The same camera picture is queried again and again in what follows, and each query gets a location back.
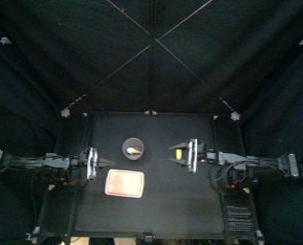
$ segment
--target black curtain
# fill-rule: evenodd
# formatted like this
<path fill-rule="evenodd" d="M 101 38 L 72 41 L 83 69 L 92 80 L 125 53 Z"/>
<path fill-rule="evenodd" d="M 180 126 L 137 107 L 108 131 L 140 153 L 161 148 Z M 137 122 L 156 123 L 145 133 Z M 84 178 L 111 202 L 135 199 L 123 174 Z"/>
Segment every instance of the black curtain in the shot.
<path fill-rule="evenodd" d="M 281 73 L 261 84 L 244 115 L 249 155 L 303 157 L 303 50 Z M 303 182 L 272 181 L 257 190 L 257 217 L 269 244 L 303 244 Z"/>

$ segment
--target metal bracket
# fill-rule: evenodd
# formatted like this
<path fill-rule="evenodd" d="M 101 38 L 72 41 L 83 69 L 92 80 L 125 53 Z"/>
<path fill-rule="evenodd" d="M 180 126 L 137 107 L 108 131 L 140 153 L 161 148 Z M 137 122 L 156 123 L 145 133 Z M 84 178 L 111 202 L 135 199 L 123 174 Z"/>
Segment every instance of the metal bracket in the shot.
<path fill-rule="evenodd" d="M 152 243 L 155 238 L 156 236 L 152 233 L 143 233 L 141 235 L 143 243 Z"/>

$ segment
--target black platform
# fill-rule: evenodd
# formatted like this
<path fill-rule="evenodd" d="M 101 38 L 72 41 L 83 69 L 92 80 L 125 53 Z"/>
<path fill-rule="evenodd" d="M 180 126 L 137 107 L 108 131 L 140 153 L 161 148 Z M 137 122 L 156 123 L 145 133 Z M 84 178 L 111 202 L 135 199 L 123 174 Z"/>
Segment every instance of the black platform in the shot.
<path fill-rule="evenodd" d="M 75 235 L 139 236 L 149 232 L 163 238 L 224 237 L 220 196 L 209 186 L 209 166 L 199 163 L 197 173 L 191 174 L 168 160 L 173 157 L 168 148 L 196 138 L 208 148 L 243 153 L 239 127 L 229 118 L 213 121 L 205 116 L 99 114 L 89 119 L 88 130 L 76 126 L 85 124 L 84 119 L 65 124 L 61 138 L 69 147 L 61 147 L 59 153 L 73 153 L 76 145 L 91 145 L 100 157 L 116 163 L 115 169 L 144 173 L 143 195 L 133 199 L 105 195 L 108 168 L 99 170 L 97 180 L 89 182 L 77 200 Z M 71 129 L 81 133 L 68 138 Z M 144 143 L 137 161 L 129 161 L 121 152 L 121 144 L 132 137 Z"/>

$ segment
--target cable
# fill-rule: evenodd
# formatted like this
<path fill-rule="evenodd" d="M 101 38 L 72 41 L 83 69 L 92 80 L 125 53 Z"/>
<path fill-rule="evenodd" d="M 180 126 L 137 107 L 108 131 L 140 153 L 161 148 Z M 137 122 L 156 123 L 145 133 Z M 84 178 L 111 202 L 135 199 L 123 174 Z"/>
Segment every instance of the cable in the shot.
<path fill-rule="evenodd" d="M 35 203 L 35 197 L 33 197 L 33 178 L 31 178 L 31 198 L 32 198 L 32 204 L 33 204 L 33 225 L 36 227 L 36 217 L 37 217 L 37 212 L 36 212 L 36 203 Z"/>

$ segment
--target white object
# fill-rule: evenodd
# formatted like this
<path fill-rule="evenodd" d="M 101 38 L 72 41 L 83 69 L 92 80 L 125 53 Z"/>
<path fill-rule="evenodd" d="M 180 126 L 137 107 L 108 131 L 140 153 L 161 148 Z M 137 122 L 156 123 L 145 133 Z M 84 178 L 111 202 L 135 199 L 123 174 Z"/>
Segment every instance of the white object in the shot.
<path fill-rule="evenodd" d="M 141 152 L 139 150 L 136 150 L 133 147 L 128 147 L 127 148 L 127 153 L 128 154 L 140 154 Z"/>
<path fill-rule="evenodd" d="M 137 171 L 111 169 L 105 177 L 105 194 L 140 198 L 144 188 L 144 174 Z"/>
<path fill-rule="evenodd" d="M 61 114 L 61 117 L 63 118 L 68 118 L 71 116 L 71 110 L 68 108 L 64 108 L 61 111 L 60 111 L 60 114 Z"/>
<path fill-rule="evenodd" d="M 240 119 L 240 115 L 235 111 L 229 114 L 229 117 L 233 121 L 239 121 Z"/>

